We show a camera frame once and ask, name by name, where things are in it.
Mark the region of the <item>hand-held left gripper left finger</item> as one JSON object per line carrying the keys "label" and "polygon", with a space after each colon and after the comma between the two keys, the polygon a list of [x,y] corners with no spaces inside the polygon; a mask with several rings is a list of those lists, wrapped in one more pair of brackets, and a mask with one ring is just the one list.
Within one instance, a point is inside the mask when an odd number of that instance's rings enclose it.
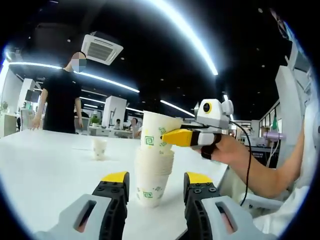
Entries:
{"label": "hand-held left gripper left finger", "polygon": [[36,240],[121,240],[128,216],[130,174],[111,173],[102,178],[92,194],[84,194],[60,214]]}

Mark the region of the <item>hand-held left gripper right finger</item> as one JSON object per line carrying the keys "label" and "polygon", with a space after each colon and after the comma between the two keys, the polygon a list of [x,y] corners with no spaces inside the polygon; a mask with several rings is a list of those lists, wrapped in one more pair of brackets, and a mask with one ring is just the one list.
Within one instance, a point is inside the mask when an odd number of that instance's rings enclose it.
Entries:
{"label": "hand-held left gripper right finger", "polygon": [[186,236],[190,240],[275,240],[253,223],[251,214],[230,197],[221,196],[210,177],[184,174]]}

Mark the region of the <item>person's right hand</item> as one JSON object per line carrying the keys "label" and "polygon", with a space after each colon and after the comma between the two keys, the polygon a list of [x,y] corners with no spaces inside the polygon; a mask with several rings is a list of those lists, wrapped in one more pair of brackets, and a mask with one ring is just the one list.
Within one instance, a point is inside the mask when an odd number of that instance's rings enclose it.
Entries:
{"label": "person's right hand", "polygon": [[239,167],[249,163],[250,153],[247,148],[230,135],[221,135],[221,139],[215,144],[213,151],[204,151],[205,159],[221,162],[231,167]]}

